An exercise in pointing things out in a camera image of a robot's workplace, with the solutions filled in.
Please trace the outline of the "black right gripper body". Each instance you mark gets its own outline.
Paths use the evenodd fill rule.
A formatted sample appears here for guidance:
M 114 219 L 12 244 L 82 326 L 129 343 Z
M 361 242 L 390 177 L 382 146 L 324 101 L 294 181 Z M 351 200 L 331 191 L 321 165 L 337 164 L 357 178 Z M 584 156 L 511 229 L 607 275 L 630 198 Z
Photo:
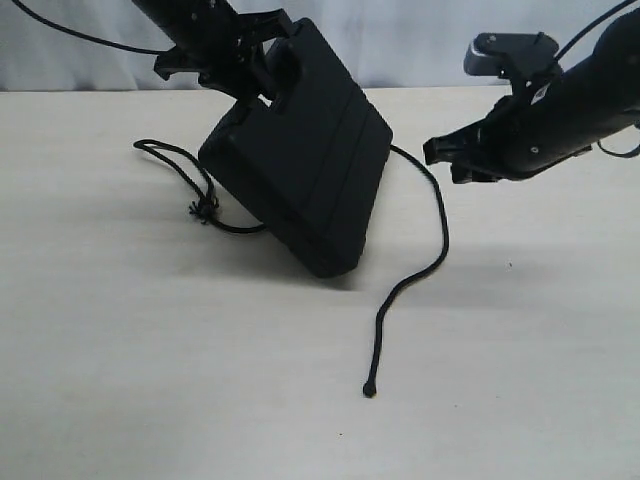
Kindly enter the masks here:
M 527 180 L 565 159 L 565 102 L 561 99 L 546 97 L 512 109 L 496 107 L 477 124 L 479 148 L 464 164 L 500 169 L 500 180 Z

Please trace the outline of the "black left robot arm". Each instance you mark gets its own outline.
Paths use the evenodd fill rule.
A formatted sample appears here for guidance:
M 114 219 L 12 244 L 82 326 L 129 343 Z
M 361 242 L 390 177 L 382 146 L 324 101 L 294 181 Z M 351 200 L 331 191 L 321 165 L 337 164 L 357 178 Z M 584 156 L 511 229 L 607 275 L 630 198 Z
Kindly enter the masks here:
M 283 9 L 241 14 L 227 1 L 137 1 L 174 47 L 157 55 L 154 72 L 167 81 L 193 73 L 200 87 L 248 102 L 263 96 L 282 111 L 289 88 L 269 66 L 264 44 L 290 38 L 295 28 Z

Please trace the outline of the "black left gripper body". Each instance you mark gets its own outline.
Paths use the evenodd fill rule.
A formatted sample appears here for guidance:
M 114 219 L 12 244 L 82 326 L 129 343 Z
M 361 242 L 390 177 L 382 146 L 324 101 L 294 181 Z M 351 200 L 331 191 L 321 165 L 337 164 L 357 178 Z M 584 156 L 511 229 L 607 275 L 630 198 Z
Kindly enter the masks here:
M 233 9 L 155 9 L 153 23 L 173 42 L 160 53 L 155 73 L 167 81 L 177 73 L 196 73 L 204 88 L 238 100 L 258 96 L 243 73 L 242 58 L 276 38 L 255 38 L 249 15 Z

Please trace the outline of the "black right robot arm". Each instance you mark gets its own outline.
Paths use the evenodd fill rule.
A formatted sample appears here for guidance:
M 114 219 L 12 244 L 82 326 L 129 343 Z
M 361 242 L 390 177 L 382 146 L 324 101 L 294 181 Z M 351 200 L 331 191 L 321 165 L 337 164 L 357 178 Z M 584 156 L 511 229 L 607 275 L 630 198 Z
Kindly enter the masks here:
M 639 12 L 615 19 L 590 56 L 568 70 L 559 49 L 539 32 L 477 35 L 463 62 L 466 74 L 510 82 L 482 119 L 424 146 L 429 165 L 448 163 L 456 184 L 522 181 L 639 121 Z

